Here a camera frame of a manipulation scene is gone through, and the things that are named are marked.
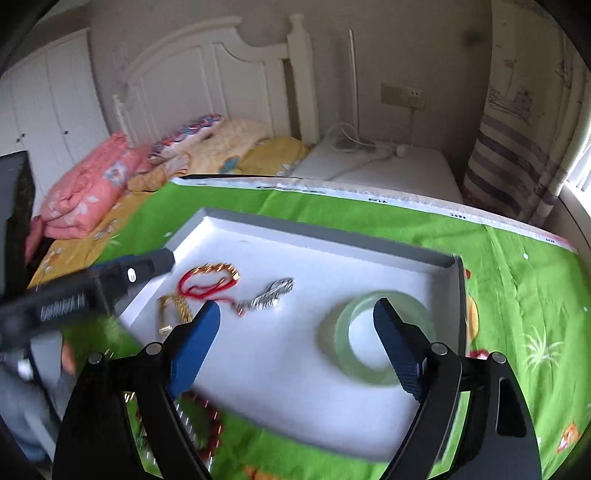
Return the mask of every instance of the white bed frame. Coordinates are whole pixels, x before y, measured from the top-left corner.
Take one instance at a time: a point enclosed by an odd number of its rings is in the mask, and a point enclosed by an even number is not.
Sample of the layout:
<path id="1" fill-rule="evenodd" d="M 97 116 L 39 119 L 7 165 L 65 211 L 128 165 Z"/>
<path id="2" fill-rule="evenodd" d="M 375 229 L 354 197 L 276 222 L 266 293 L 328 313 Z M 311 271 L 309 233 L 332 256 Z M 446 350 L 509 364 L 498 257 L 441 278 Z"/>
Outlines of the white bed frame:
<path id="1" fill-rule="evenodd" d="M 318 142 L 312 45 L 301 14 L 291 14 L 287 42 L 251 47 L 238 35 L 240 17 L 223 17 L 177 30 L 148 47 L 124 74 L 126 92 L 115 112 L 134 146 L 154 143 L 208 113 L 266 125 L 268 135 Z M 293 71 L 290 112 L 284 61 Z M 291 121 L 298 126 L 292 128 Z"/>

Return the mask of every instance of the power outlet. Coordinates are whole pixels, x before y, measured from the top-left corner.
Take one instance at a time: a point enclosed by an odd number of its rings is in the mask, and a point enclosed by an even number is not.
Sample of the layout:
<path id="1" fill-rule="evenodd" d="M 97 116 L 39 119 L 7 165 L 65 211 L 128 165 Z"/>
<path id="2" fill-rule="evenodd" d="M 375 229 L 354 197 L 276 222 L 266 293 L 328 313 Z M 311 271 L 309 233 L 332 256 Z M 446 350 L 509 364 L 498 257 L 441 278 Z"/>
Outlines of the power outlet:
<path id="1" fill-rule="evenodd" d="M 401 87 L 398 85 L 382 84 L 382 103 L 387 105 L 402 106 L 404 108 L 414 108 L 415 110 L 425 110 L 427 99 L 425 90 L 412 87 Z"/>

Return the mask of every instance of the patterned pillow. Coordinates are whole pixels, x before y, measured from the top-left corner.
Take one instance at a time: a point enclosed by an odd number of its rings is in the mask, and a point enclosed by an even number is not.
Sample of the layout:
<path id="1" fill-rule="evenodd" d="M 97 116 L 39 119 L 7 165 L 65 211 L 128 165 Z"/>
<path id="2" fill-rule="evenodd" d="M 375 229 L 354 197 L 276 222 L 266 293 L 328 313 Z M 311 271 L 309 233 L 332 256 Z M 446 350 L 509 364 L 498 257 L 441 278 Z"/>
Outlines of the patterned pillow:
<path id="1" fill-rule="evenodd" d="M 224 117 L 222 115 L 213 113 L 201 116 L 197 120 L 183 125 L 176 132 L 154 144 L 150 154 L 150 162 L 158 165 L 164 160 L 175 157 L 191 145 L 212 135 L 223 121 Z"/>

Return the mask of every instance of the red bead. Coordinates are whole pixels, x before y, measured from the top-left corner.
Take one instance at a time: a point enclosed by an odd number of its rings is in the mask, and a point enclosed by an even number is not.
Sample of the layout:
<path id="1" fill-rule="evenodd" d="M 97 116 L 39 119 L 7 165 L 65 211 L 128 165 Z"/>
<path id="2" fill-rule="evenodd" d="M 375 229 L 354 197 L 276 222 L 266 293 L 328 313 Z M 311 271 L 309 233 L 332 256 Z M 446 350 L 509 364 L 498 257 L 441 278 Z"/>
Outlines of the red bead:
<path id="1" fill-rule="evenodd" d="M 222 442 L 220 442 L 220 439 L 217 437 L 213 437 L 209 439 L 209 443 L 207 444 L 207 447 L 213 452 L 214 450 L 217 450 L 218 448 L 220 448 L 220 445 L 222 444 Z"/>
<path id="2" fill-rule="evenodd" d="M 223 425 L 221 424 L 221 422 L 214 420 L 212 421 L 211 425 L 209 426 L 209 432 L 212 435 L 221 435 L 223 432 Z"/>

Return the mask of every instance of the white wardrobe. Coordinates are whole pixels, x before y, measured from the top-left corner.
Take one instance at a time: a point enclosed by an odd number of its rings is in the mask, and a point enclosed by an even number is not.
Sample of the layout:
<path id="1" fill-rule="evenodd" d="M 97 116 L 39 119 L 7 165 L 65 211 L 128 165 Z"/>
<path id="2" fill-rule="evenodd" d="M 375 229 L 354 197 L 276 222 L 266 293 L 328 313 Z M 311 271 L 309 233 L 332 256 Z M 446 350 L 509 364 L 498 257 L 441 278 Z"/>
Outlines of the white wardrobe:
<path id="1" fill-rule="evenodd" d="M 34 214 L 52 185 L 108 135 L 87 30 L 46 45 L 0 78 L 0 155 L 28 151 Z"/>

